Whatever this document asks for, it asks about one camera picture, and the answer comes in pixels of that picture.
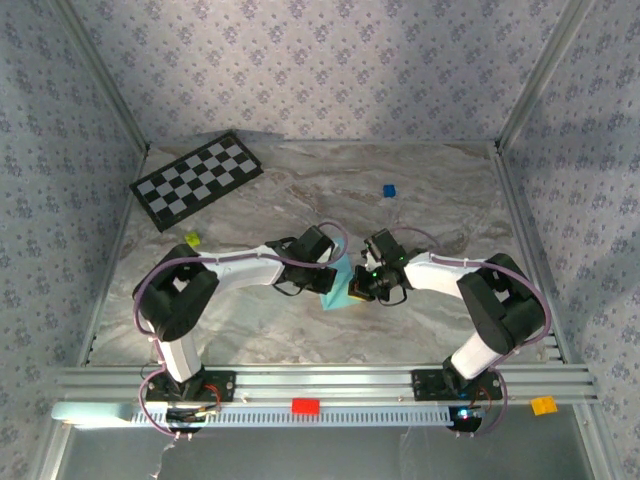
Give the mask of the light blue cloth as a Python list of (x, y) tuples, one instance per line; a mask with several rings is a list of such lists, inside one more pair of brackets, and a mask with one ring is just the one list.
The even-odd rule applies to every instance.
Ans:
[(331, 290), (326, 294), (321, 294), (321, 304), (325, 311), (347, 308), (361, 303), (360, 299), (351, 297), (348, 294), (349, 282), (354, 275), (354, 267), (351, 265), (349, 256), (345, 254), (330, 265), (336, 270)]

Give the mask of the black and white chessboard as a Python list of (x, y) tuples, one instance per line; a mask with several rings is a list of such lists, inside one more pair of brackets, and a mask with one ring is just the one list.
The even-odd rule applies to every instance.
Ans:
[(164, 232), (262, 173), (258, 158), (228, 131), (136, 180), (130, 190)]

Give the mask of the aluminium mounting rail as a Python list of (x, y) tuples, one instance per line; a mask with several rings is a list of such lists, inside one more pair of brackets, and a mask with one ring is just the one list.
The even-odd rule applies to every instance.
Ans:
[[(410, 372), (415, 365), (255, 365), (232, 366), (236, 373), (231, 405), (289, 406), (293, 398), (319, 399), (326, 406), (406, 405), (416, 402)], [(516, 364), (500, 369), (508, 400), (526, 404), (552, 396), (558, 404), (595, 403), (592, 375), (584, 365)], [(68, 368), (54, 384), (64, 400), (129, 402), (142, 382), (136, 368)]]

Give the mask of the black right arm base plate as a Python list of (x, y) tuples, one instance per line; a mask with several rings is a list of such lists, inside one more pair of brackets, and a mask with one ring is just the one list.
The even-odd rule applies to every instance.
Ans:
[(452, 370), (417, 369), (410, 372), (411, 387), (416, 401), (471, 401), (484, 394), (484, 399), (501, 400), (503, 391), (494, 372), (484, 372), (467, 380)]

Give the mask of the aluminium side rail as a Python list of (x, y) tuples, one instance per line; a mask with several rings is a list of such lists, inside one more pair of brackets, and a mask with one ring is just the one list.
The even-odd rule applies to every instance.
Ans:
[(561, 315), (558, 313), (553, 295), (553, 278), (537, 232), (535, 219), (531, 214), (526, 196), (521, 191), (518, 179), (502, 154), (500, 144), (495, 142), (492, 147), (492, 159), (496, 174), (505, 196), (515, 237), (524, 260), (523, 269), (528, 274), (528, 278), (544, 294), (551, 312), (551, 327), (544, 340), (548, 363), (573, 363), (571, 347), (562, 330)]
[(136, 180), (142, 174), (148, 156), (149, 150), (146, 150), (140, 157), (137, 168), (135, 170), (134, 178), (130, 180), (125, 186), (125, 200), (123, 209), (117, 217), (117, 229), (112, 235), (111, 242), (108, 244), (108, 257), (104, 267), (104, 271), (99, 277), (100, 282), (98, 284), (96, 294), (92, 297), (87, 310), (84, 312), (85, 324), (83, 325), (82, 329), (82, 342), (79, 344), (78, 355), (76, 356), (73, 363), (74, 367), (84, 367), (89, 361), (92, 345), (94, 342), (94, 336), (96, 335), (96, 331), (99, 328), (102, 312), (104, 310), (104, 304), (118, 263), (119, 255), (122, 250), (127, 223), (131, 215), (132, 205), (134, 203), (134, 195), (129, 188), (129, 184)]

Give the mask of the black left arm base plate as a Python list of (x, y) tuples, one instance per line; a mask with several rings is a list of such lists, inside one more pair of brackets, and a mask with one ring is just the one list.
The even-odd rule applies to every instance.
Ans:
[(145, 399), (151, 402), (229, 403), (234, 399), (235, 384), (234, 371), (202, 369), (184, 382), (161, 373), (149, 382)]

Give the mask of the aluminium frame post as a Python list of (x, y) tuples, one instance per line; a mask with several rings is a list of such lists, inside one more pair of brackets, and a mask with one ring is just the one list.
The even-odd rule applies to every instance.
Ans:
[(498, 153), (504, 153), (517, 139), (595, 3), (596, 0), (567, 0), (548, 42), (525, 82), (521, 95), (496, 138), (495, 146)]
[(70, 0), (46, 0), (64, 28), (89, 76), (115, 116), (130, 144), (143, 156), (148, 144), (124, 97)]

